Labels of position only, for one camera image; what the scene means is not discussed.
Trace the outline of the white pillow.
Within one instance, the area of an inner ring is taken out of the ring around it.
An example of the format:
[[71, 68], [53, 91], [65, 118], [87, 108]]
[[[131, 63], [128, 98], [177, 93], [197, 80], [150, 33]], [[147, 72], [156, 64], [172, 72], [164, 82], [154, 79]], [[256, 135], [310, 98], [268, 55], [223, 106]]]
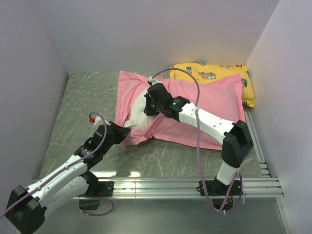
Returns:
[[156, 116], [147, 116], [144, 113], [146, 106], [146, 95], [147, 88], [145, 88], [135, 99], [131, 109], [130, 114], [127, 117], [127, 121], [134, 119], [137, 122], [136, 126], [130, 127], [136, 130], [144, 130], [151, 122], [153, 122]]

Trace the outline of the pink pillowcase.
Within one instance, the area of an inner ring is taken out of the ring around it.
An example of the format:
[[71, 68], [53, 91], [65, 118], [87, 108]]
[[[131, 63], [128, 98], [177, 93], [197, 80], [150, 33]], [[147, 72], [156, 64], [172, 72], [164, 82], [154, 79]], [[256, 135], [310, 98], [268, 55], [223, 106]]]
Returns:
[[221, 150], [224, 133], [229, 132], [232, 123], [245, 120], [239, 74], [199, 85], [172, 78], [158, 80], [173, 98], [183, 97], [190, 101], [178, 113], [187, 119], [187, 123], [168, 118], [163, 113], [146, 116], [145, 95], [150, 87], [149, 78], [121, 71], [115, 123], [131, 129], [122, 145], [138, 145], [154, 137], [191, 147]]

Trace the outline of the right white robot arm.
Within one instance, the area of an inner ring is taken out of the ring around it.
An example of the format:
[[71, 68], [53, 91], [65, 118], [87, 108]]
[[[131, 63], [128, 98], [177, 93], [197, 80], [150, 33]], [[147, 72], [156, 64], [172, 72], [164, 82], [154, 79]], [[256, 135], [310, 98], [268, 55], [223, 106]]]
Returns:
[[147, 116], [161, 113], [167, 118], [196, 127], [197, 133], [205, 132], [222, 145], [223, 162], [216, 175], [217, 181], [214, 187], [220, 195], [227, 194], [232, 189], [231, 182], [242, 162], [254, 146], [247, 124], [242, 120], [232, 122], [199, 108], [198, 84], [196, 100], [193, 103], [181, 96], [172, 97], [159, 80], [148, 83], [149, 88], [144, 95], [146, 98], [144, 113]]

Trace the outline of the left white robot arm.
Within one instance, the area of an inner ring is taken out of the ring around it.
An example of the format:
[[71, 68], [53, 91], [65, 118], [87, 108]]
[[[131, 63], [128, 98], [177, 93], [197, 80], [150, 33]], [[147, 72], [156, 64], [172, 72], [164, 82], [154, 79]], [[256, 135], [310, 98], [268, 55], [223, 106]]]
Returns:
[[99, 197], [98, 178], [90, 171], [113, 145], [120, 144], [130, 128], [109, 121], [98, 126], [93, 136], [48, 176], [11, 191], [5, 217], [22, 234], [33, 234], [54, 210], [76, 196]]

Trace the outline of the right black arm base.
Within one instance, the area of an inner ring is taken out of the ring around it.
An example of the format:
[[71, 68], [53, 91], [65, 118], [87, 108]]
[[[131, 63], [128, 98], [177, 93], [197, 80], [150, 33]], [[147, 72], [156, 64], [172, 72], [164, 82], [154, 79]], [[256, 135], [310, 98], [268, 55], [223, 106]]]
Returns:
[[[205, 185], [206, 185], [209, 197], [211, 196], [221, 197], [221, 198], [212, 199], [212, 204], [214, 208], [219, 210], [222, 206], [225, 195], [227, 194], [227, 191], [230, 186], [222, 184], [216, 178], [214, 180], [205, 180]], [[223, 206], [222, 211], [228, 212], [232, 210], [233, 208], [235, 208], [238, 205], [239, 201], [241, 200], [242, 195], [243, 195], [242, 181], [235, 180], [226, 198], [226, 202]]]

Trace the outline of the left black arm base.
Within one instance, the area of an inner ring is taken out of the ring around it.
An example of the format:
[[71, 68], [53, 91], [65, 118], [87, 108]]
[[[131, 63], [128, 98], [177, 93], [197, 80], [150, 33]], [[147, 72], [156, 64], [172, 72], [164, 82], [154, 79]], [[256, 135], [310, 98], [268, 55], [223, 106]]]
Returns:
[[[102, 181], [88, 189], [86, 193], [79, 195], [79, 209], [80, 212], [89, 216], [104, 216], [111, 213], [115, 207], [114, 202], [110, 199], [113, 195], [114, 182]], [[89, 211], [95, 211], [100, 207], [101, 201], [107, 201], [111, 204], [111, 208], [101, 214], [93, 214]]]

